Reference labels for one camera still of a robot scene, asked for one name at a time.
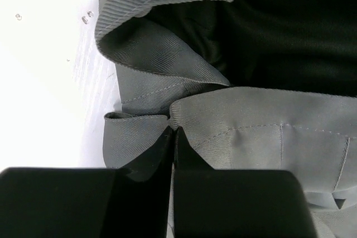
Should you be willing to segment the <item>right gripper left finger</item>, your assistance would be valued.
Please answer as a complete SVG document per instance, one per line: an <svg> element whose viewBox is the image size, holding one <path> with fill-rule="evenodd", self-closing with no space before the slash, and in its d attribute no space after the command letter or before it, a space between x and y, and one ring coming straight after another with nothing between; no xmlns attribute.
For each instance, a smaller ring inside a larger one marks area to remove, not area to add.
<svg viewBox="0 0 357 238"><path fill-rule="evenodd" d="M118 169L9 168L2 237L165 237L173 130Z"/></svg>

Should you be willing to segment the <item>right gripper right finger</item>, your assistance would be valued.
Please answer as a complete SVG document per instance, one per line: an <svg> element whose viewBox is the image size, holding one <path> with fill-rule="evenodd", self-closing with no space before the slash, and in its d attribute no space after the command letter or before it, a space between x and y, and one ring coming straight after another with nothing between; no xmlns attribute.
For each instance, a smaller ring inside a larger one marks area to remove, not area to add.
<svg viewBox="0 0 357 238"><path fill-rule="evenodd" d="M176 237L314 237L302 187L288 171L211 167L175 137L173 177Z"/></svg>

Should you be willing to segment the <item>grey pleated skirt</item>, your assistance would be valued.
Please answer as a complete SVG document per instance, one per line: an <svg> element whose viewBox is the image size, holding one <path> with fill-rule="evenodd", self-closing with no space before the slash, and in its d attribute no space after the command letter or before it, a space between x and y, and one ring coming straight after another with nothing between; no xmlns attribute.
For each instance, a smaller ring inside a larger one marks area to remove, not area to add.
<svg viewBox="0 0 357 238"><path fill-rule="evenodd" d="M182 128L214 169L292 173L314 237L356 236L356 0L99 0L95 42L121 102L105 165L173 130L167 230Z"/></svg>

